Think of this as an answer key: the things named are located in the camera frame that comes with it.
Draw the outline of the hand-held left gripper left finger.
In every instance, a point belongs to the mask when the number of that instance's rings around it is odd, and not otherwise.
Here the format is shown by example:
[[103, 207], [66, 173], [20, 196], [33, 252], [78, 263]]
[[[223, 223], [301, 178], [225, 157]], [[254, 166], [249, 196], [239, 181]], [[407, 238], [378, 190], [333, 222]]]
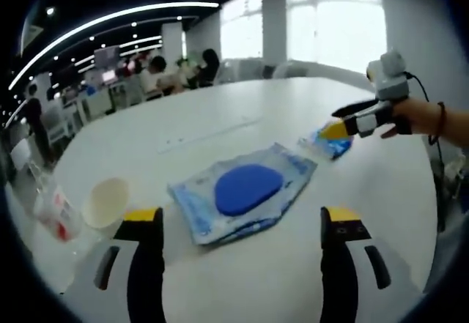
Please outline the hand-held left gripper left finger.
[[163, 210], [126, 214], [80, 263], [64, 302], [81, 322], [164, 322]]

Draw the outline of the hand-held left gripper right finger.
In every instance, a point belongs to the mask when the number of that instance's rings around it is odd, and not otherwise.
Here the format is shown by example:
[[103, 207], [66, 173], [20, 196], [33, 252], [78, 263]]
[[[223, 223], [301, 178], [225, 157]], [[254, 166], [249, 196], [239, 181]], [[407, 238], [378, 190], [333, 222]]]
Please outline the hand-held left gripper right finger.
[[410, 266], [359, 215], [323, 207], [321, 322], [400, 322], [423, 297]]

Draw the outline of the person's right hand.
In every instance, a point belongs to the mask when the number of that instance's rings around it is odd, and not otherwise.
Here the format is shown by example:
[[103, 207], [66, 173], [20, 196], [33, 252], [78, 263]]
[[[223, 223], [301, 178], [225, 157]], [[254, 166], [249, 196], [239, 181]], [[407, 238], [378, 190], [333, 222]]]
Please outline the person's right hand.
[[403, 116], [409, 123], [411, 133], [437, 135], [440, 106], [427, 101], [408, 98], [393, 107], [394, 116]]

